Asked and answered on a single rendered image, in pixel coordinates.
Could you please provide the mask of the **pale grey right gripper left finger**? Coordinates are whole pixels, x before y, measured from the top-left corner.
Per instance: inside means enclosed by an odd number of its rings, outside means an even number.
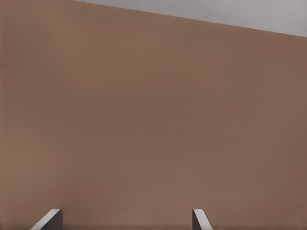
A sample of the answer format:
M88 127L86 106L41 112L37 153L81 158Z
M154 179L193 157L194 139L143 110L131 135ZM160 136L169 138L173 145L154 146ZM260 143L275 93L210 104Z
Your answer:
M50 210L30 230L63 230L63 210Z

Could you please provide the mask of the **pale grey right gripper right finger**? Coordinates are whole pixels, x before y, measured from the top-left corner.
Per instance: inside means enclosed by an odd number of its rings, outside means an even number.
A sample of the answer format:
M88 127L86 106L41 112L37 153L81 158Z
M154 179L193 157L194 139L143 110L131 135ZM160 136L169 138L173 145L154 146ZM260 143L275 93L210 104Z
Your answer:
M202 209L195 208L192 210L192 230L213 230Z

